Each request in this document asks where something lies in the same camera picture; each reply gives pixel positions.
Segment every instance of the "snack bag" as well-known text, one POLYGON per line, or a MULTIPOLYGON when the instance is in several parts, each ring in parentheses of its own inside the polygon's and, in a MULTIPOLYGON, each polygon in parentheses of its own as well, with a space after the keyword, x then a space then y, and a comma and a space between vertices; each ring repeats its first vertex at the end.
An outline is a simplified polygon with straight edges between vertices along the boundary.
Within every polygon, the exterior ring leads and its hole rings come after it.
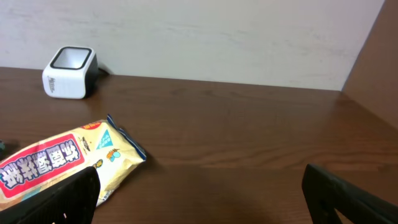
POLYGON ((96 168, 101 190, 97 206, 146 159, 145 152, 112 117, 25 147, 0 163, 0 211, 76 172, 96 168))

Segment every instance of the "brown wooden panel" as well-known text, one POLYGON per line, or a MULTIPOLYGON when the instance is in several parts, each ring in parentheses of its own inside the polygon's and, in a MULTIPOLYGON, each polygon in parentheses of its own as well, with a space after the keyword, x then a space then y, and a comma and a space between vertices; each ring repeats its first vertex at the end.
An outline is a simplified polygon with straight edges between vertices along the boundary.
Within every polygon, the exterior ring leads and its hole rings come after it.
POLYGON ((310 223, 309 162, 398 203, 398 132, 338 91, 112 76, 63 100, 0 68, 0 105, 20 146, 110 113, 147 150, 93 223, 310 223))
POLYGON ((343 92, 398 128, 398 1, 385 1, 343 92))

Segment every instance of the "wall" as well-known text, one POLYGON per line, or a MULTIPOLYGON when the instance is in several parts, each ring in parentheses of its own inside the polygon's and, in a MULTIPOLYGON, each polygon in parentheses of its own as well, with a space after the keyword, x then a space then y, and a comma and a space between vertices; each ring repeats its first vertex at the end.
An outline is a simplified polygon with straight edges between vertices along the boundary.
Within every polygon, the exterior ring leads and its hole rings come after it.
POLYGON ((383 0, 1 0, 0 66, 65 45, 113 73, 340 90, 383 0))
POLYGON ((398 1, 386 0, 343 89, 398 128, 398 1))

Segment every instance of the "white wall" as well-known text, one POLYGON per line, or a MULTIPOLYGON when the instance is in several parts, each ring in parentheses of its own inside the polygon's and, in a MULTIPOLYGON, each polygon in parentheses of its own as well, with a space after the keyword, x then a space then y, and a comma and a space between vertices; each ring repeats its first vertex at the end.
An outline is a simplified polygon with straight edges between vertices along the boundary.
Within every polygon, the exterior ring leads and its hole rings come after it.
POLYGON ((0 66, 82 45, 120 75, 340 90, 382 3, 0 0, 0 66))

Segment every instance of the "black object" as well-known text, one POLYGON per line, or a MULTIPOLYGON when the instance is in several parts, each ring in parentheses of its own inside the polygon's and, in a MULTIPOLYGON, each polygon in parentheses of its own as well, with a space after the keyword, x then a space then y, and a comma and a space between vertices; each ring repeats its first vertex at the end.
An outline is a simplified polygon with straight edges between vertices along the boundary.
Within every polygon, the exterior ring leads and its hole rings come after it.
POLYGON ((302 188, 315 224, 340 224, 335 209, 353 223, 398 223, 398 208, 395 205, 316 165, 309 164, 305 168, 302 188))
POLYGON ((97 171, 87 167, 0 212, 0 223, 91 223, 99 194, 97 171))

